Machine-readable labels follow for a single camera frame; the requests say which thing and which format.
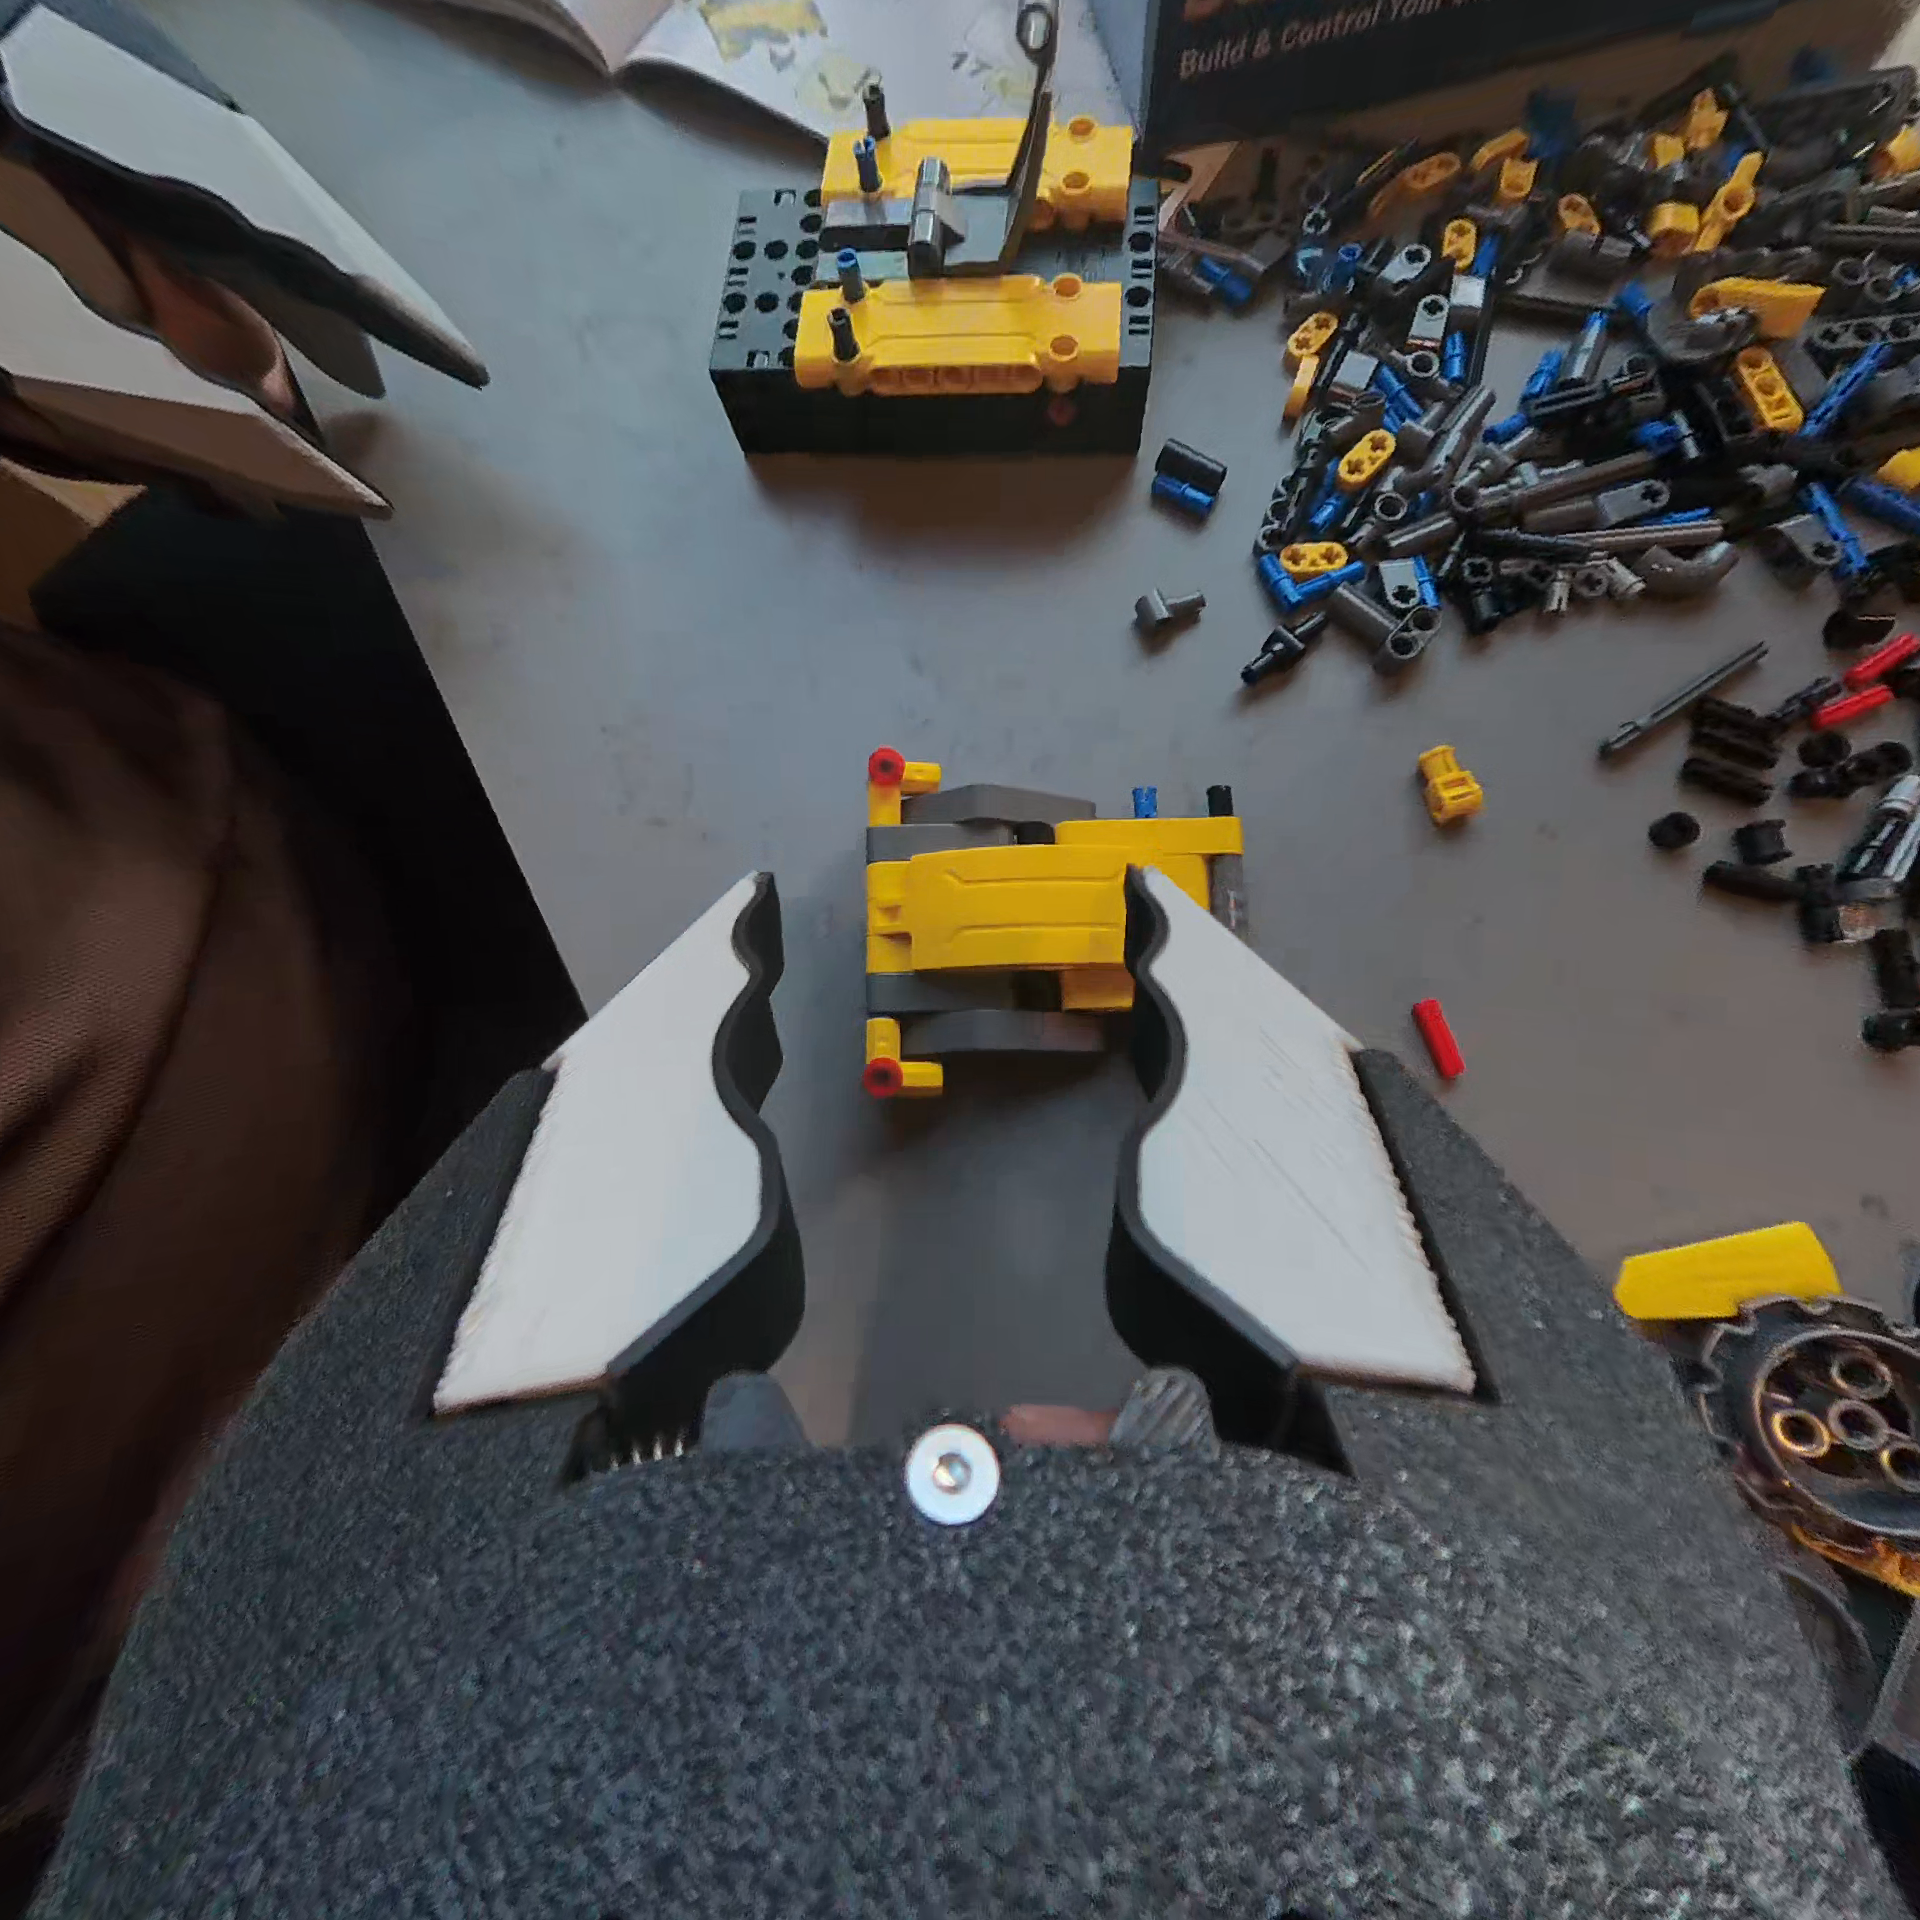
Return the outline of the yellow curved panel piece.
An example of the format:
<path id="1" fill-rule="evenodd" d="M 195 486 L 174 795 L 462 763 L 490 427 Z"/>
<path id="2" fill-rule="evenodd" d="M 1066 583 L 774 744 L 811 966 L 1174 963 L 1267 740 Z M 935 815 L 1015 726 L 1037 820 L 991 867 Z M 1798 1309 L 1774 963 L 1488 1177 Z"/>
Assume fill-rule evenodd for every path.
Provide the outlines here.
<path id="1" fill-rule="evenodd" d="M 1641 1324 L 1722 1321 L 1752 1302 L 1838 1296 L 1835 1261 L 1803 1221 L 1632 1255 L 1614 1281 L 1618 1309 Z"/>

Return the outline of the black axle rod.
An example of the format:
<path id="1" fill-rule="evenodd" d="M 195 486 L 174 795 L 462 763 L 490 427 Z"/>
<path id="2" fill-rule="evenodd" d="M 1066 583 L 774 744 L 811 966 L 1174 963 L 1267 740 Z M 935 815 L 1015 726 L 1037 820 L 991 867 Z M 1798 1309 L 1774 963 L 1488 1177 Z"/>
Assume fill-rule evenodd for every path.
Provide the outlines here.
<path id="1" fill-rule="evenodd" d="M 1645 713 L 1627 717 L 1614 731 L 1600 737 L 1597 747 L 1599 760 L 1618 760 L 1641 744 L 1651 742 L 1657 734 L 1666 731 L 1673 721 L 1691 713 L 1702 701 L 1713 695 L 1720 695 L 1730 683 L 1739 680 L 1742 676 L 1752 675 L 1760 662 L 1770 655 L 1770 645 L 1765 639 L 1750 641 L 1746 647 L 1738 648 L 1728 657 L 1722 657 L 1713 667 L 1695 675 L 1695 679 L 1686 680 L 1673 693 L 1666 693 Z"/>

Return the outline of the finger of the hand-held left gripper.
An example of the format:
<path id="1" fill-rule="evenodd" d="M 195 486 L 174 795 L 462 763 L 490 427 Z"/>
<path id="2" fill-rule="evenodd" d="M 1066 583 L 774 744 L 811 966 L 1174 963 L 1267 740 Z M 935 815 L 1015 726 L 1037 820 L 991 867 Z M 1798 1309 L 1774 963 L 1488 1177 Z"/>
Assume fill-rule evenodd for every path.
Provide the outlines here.
<path id="1" fill-rule="evenodd" d="M 14 373 L 3 374 L 3 393 L 7 457 L 47 472 L 121 486 L 181 481 L 263 509 L 394 513 L 384 494 L 303 427 L 235 393 L 155 398 Z"/>
<path id="2" fill-rule="evenodd" d="M 485 389 L 439 302 L 145 16 L 6 16 L 6 134 L 81 209 L 382 393 L 374 343 Z"/>

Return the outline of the yellow curved brick assembly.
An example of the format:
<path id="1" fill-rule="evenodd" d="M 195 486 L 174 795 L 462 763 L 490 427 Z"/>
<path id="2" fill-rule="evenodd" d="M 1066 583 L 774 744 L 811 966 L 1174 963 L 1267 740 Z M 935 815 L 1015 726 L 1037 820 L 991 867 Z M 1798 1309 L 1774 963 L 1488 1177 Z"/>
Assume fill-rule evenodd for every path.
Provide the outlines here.
<path id="1" fill-rule="evenodd" d="M 862 1086 L 937 1097 L 960 1057 L 1095 1057 L 1133 1016 L 1128 894 L 1154 871 L 1245 931 L 1230 784 L 1195 814 L 1138 787 L 1125 815 L 1015 784 L 949 784 L 881 744 L 866 763 Z"/>

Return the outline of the yellow and black brick assembly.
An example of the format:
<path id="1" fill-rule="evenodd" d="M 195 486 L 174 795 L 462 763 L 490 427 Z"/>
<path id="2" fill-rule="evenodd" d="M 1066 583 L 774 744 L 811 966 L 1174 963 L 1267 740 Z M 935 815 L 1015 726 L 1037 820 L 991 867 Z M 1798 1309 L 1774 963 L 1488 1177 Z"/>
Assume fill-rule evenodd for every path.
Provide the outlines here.
<path id="1" fill-rule="evenodd" d="M 815 187 L 737 203 L 710 377 L 746 454 L 1137 454 L 1160 180 L 1137 134 L 1061 116 L 1059 4 L 1015 14 L 1015 116 L 833 134 Z"/>

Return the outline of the instruction booklet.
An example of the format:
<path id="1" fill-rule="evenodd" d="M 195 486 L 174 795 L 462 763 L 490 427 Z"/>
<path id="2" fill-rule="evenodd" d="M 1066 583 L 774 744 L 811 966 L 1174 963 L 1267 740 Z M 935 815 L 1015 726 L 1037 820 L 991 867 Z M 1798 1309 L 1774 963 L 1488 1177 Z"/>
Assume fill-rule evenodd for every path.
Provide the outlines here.
<path id="1" fill-rule="evenodd" d="M 673 68 L 818 136 L 890 115 L 1025 119 L 1017 3 L 461 3 L 541 31 L 599 77 Z"/>

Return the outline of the person in brown shirt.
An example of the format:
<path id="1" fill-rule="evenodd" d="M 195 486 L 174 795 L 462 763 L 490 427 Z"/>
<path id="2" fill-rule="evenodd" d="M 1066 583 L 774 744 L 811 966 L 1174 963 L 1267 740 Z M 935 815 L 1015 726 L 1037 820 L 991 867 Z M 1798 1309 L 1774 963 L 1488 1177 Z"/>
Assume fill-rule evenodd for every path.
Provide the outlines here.
<path id="1" fill-rule="evenodd" d="M 413 1133 L 389 926 L 210 697 L 6 628 L 6 1912 L 219 1429 Z"/>

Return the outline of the pile of small brick parts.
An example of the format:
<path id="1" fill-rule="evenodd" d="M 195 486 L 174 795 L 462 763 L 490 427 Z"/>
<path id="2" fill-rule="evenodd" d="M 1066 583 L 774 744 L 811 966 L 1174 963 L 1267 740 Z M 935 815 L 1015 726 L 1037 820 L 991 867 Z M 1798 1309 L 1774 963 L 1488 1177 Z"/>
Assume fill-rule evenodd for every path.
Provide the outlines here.
<path id="1" fill-rule="evenodd" d="M 1859 947 L 1862 1039 L 1917 1052 L 1917 68 L 1736 54 L 1585 116 L 1176 160 L 1160 285 L 1281 311 L 1287 468 L 1254 540 L 1277 615 L 1245 701 L 1345 633 L 1374 671 L 1446 623 L 1706 601 L 1745 558 L 1831 589 L 1830 662 L 1677 725 L 1745 812 L 1709 894 Z"/>

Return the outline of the grey desk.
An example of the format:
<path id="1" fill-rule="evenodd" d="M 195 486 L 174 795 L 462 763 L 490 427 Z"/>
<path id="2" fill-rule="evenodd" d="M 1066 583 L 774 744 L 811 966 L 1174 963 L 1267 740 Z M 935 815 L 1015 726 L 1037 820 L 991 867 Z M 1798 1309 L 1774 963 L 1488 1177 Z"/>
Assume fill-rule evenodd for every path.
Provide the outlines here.
<path id="1" fill-rule="evenodd" d="M 1695 903 L 1654 853 L 1680 726 L 1602 768 L 1594 737 L 1742 639 L 1767 703 L 1822 664 L 1831 589 L 1746 558 L 1711 598 L 1526 615 L 1378 680 L 1331 637 L 1245 701 L 1270 628 L 1246 547 L 1277 440 L 1273 319 L 1161 324 L 1151 440 L 1233 462 L 1211 535 L 1121 462 L 771 462 L 707 381 L 742 184 L 799 156 L 693 84 L 663 103 L 427 4 L 158 4 L 170 31 L 448 302 L 485 393 L 395 367 L 344 443 L 394 491 L 377 550 L 576 984 L 602 1001 L 742 869 L 777 871 L 787 1070 L 776 1127 L 815 1319 L 789 1366 L 840 1432 L 926 1387 L 1107 1381 L 1095 1208 L 1125 1062 L 982 1072 L 885 1120 L 858 1043 L 853 750 L 1104 801 L 1133 779 L 1250 814 L 1263 951 L 1368 1038 L 1417 1049 L 1439 991 L 1471 1072 L 1443 1102 L 1546 1172 L 1602 1263 L 1803 1215 L 1886 1288 L 1917 1229 L 1911 1056 L 1853 1039 L 1856 972 Z M 1202 592 L 1158 639 L 1143 592 Z M 1451 744 L 1485 809 L 1429 820 Z"/>

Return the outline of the blue cardboard kit box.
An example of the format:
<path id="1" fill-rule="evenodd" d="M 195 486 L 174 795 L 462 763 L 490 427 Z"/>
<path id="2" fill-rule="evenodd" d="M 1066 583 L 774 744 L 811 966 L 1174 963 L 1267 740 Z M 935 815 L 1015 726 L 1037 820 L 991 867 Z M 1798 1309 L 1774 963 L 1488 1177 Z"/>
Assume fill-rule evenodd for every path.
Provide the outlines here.
<path id="1" fill-rule="evenodd" d="M 1913 4 L 1774 3 L 1094 3 L 1152 153 L 1272 136 L 1533 67 L 1625 52 L 1627 77 L 1720 43 L 1877 54 Z"/>

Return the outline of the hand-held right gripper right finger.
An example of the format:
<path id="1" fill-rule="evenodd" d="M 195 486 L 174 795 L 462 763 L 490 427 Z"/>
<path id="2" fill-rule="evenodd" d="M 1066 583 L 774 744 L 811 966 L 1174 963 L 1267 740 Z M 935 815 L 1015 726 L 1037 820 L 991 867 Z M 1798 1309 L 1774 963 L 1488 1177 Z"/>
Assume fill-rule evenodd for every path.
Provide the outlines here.
<path id="1" fill-rule="evenodd" d="M 1125 903 L 1121 1246 L 1285 1376 L 1472 1396 L 1357 1038 L 1165 871 L 1128 871 Z"/>

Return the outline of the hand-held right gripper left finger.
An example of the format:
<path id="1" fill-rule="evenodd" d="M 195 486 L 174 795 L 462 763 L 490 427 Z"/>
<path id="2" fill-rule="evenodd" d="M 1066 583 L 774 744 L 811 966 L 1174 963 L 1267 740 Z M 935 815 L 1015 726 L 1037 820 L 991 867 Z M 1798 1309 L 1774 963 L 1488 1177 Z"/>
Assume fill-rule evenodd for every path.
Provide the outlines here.
<path id="1" fill-rule="evenodd" d="M 435 1387 L 439 1415 L 603 1393 L 698 1415 L 806 1315 L 761 1116 L 784 1054 L 777 879 L 734 883 L 544 1064 L 544 1103 Z"/>

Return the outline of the pile of wheels and tires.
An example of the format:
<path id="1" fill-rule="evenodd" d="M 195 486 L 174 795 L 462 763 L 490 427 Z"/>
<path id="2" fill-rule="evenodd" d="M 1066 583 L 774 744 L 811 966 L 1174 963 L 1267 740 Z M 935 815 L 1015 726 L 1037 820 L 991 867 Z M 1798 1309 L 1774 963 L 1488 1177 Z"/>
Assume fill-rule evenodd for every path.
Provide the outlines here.
<path id="1" fill-rule="evenodd" d="M 1856 1757 L 1918 1761 L 1917 1327 L 1843 1296 L 1745 1302 L 1683 1366 Z"/>

